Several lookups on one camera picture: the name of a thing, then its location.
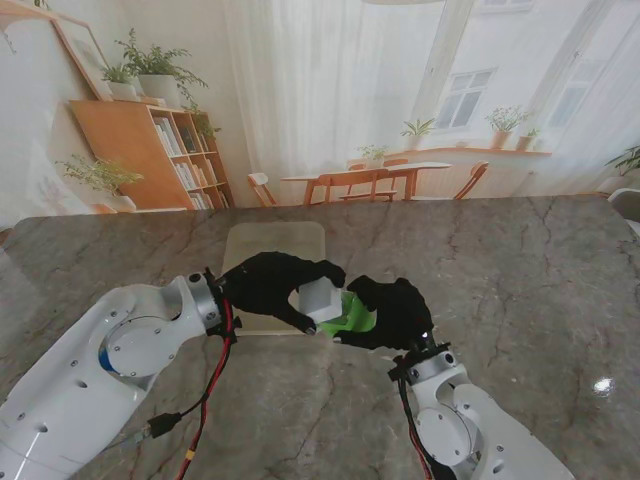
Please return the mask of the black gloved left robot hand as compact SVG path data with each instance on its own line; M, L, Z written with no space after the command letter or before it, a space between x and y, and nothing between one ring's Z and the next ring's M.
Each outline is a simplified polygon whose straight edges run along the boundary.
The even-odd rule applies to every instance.
M344 270L328 260L314 262L282 252L261 252L227 271L221 289L229 303L242 311L273 316L302 333L314 335L315 322L289 303L301 285L327 278L342 288Z

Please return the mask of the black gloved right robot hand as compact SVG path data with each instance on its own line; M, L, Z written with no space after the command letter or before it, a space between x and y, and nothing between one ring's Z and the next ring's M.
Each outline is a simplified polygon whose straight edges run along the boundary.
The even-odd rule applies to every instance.
M380 283L362 275L347 290L376 314L376 323L366 332L340 331L333 337L335 343L368 350L387 347L409 351L425 349L431 342L434 325L430 310L409 280Z

